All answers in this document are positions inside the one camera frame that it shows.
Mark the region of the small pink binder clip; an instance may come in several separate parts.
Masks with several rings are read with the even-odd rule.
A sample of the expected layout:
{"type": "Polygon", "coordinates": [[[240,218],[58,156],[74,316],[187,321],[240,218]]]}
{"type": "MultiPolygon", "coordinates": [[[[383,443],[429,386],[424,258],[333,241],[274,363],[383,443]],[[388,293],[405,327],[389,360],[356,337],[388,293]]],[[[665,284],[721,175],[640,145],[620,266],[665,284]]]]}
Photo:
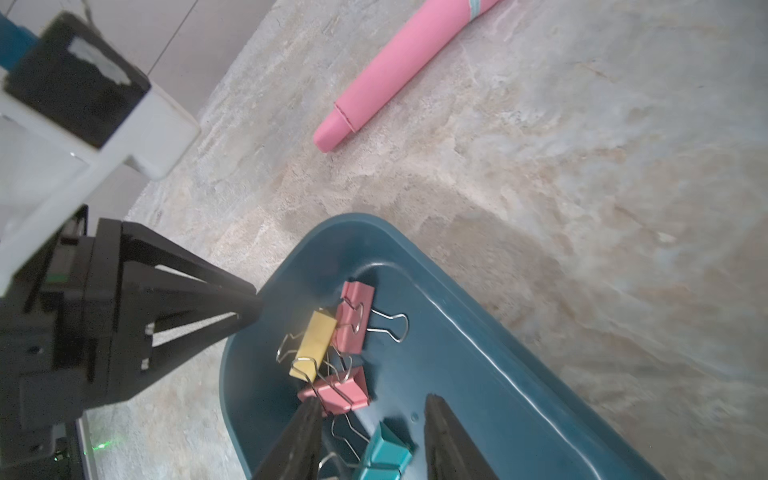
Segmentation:
{"type": "Polygon", "coordinates": [[[353,364],[344,370],[329,361],[323,361],[315,381],[301,389],[297,397],[302,402],[318,398],[324,417],[346,415],[371,403],[363,366],[353,364]]]}
{"type": "Polygon", "coordinates": [[[405,313],[390,315],[373,306],[375,288],[359,281],[344,283],[336,308],[336,329],[331,345],[344,354],[359,355],[368,333],[386,334],[395,343],[402,343],[410,333],[410,319],[405,313]],[[401,321],[403,331],[370,326],[370,318],[377,316],[388,321],[401,321]]]}

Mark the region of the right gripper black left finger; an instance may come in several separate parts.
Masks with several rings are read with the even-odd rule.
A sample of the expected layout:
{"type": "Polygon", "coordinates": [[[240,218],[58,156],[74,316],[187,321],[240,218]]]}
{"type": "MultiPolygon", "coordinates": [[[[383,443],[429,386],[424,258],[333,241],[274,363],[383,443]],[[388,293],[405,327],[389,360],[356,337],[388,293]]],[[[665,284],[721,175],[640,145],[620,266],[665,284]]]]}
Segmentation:
{"type": "Polygon", "coordinates": [[[251,478],[315,480],[321,460],[322,424],[322,404],[317,397],[310,397],[251,478]]]}

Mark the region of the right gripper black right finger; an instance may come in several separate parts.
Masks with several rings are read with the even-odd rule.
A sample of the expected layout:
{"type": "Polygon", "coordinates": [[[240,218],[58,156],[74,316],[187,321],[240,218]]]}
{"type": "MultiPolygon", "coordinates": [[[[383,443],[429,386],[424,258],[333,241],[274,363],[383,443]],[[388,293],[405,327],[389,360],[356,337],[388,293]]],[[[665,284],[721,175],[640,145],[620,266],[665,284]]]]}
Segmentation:
{"type": "Polygon", "coordinates": [[[428,394],[424,425],[427,478],[498,479],[446,400],[428,394]]]}

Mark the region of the small yellow binder clip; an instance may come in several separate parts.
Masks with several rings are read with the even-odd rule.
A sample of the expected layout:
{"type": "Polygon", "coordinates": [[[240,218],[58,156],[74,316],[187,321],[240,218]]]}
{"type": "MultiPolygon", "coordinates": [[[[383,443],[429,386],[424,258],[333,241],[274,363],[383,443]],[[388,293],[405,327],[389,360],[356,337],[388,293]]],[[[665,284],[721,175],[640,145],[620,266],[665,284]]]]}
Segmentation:
{"type": "Polygon", "coordinates": [[[289,375],[313,383],[330,347],[337,320],[325,311],[314,311],[306,328],[287,333],[276,352],[277,363],[290,360],[289,375]]]}

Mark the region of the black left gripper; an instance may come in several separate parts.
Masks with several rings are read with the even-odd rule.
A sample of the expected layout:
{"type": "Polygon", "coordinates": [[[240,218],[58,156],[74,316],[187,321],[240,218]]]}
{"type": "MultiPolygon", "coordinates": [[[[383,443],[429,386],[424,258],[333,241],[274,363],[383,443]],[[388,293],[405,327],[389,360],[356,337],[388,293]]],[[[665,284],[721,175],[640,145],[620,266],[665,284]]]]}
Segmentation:
{"type": "Polygon", "coordinates": [[[1,297],[1,467],[53,455],[56,427],[135,397],[259,320],[255,287],[148,227],[81,208],[12,276],[1,297]],[[148,318],[222,320],[151,346],[126,392],[123,301],[148,318]]]}

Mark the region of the teal plastic storage box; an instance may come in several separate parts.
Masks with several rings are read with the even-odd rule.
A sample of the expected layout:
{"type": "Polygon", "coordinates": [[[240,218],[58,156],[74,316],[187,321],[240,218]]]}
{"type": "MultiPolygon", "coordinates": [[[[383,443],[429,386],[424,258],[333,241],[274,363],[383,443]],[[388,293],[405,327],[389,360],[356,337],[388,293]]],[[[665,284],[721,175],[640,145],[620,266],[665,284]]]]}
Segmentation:
{"type": "Polygon", "coordinates": [[[222,415],[247,475],[299,407],[300,382],[278,362],[311,313],[345,281],[371,285],[375,332],[362,363],[371,404],[325,421],[324,478],[350,479],[379,424],[412,451],[408,479],[427,475],[424,410],[443,397],[501,479],[655,479],[657,470],[468,293],[386,221],[343,214],[311,230],[261,290],[260,319],[227,342],[222,415]]]}

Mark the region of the pink toy microphone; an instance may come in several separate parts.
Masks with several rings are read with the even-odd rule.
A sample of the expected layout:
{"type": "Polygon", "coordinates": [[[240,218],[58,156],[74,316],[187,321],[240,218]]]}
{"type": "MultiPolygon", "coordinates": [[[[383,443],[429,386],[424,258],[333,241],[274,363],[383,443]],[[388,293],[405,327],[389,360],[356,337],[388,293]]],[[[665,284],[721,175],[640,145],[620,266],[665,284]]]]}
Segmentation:
{"type": "Polygon", "coordinates": [[[428,0],[334,102],[313,135],[323,153],[364,127],[465,26],[498,0],[428,0]]]}

